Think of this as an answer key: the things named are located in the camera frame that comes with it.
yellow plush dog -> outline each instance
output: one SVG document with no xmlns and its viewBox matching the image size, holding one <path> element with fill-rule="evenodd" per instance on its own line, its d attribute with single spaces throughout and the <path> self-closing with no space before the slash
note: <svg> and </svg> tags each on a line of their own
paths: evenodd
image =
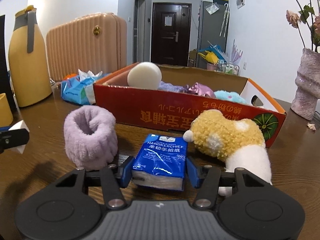
<svg viewBox="0 0 320 240">
<path fill-rule="evenodd" d="M 250 119 L 232 121 L 219 110 L 201 113 L 183 135 L 202 153 L 226 163 L 226 171 L 242 167 L 271 184 L 271 167 L 265 140 L 258 125 Z M 220 188 L 220 195 L 231 195 L 230 188 Z"/>
</svg>

doorway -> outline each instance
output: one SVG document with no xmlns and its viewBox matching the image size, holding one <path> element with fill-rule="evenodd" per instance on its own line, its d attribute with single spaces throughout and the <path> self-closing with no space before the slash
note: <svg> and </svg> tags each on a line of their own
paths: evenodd
<svg viewBox="0 0 320 240">
<path fill-rule="evenodd" d="M 151 62 L 188 65 L 191 4 L 153 3 Z"/>
<path fill-rule="evenodd" d="M 146 0 L 134 0 L 133 14 L 133 63 L 144 61 L 144 26 Z"/>
</svg>

plush ear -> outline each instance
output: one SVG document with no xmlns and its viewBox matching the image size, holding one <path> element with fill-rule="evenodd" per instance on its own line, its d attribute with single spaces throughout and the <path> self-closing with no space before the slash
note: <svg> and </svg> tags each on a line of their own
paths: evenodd
<svg viewBox="0 0 320 240">
<path fill-rule="evenodd" d="M 193 132 L 192 132 L 191 130 L 186 131 L 186 132 L 183 134 L 183 139 L 184 139 L 186 142 L 193 142 Z"/>
</svg>

white foam ball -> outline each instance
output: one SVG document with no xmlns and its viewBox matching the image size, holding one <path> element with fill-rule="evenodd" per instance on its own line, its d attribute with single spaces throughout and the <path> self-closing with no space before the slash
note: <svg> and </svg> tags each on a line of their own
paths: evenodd
<svg viewBox="0 0 320 240">
<path fill-rule="evenodd" d="M 128 85 L 130 87 L 157 90 L 161 80 L 160 68 L 151 62 L 139 63 L 128 74 Z"/>
</svg>

wooden table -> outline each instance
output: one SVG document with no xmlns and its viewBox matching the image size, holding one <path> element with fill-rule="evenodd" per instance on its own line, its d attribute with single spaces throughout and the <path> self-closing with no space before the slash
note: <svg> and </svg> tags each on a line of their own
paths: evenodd
<svg viewBox="0 0 320 240">
<path fill-rule="evenodd" d="M 318 239 L 320 235 L 320 133 L 313 132 L 306 120 L 297 116 L 281 102 L 288 113 L 284 125 L 269 149 L 275 187 L 298 200 L 305 209 L 306 222 L 300 240 Z M 23 155 L 10 150 L 0 155 L 0 234 L 5 240 L 20 239 L 14 225 L 17 204 L 30 197 L 49 183 L 75 168 L 64 151 L 63 122 L 68 113 L 78 108 L 64 102 L 59 90 L 46 100 L 17 113 L 15 119 L 23 118 L 30 129 L 30 141 Z M 175 135 L 181 133 L 159 132 L 145 128 L 116 125 L 119 152 L 135 156 L 149 133 Z M 190 145 L 189 152 L 199 164 L 223 163 L 207 157 Z M 180 199 L 192 200 L 196 195 L 189 183 L 182 193 L 162 192 L 137 188 L 130 183 L 122 190 L 127 200 Z M 102 202 L 99 188 L 89 195 Z"/>
</svg>

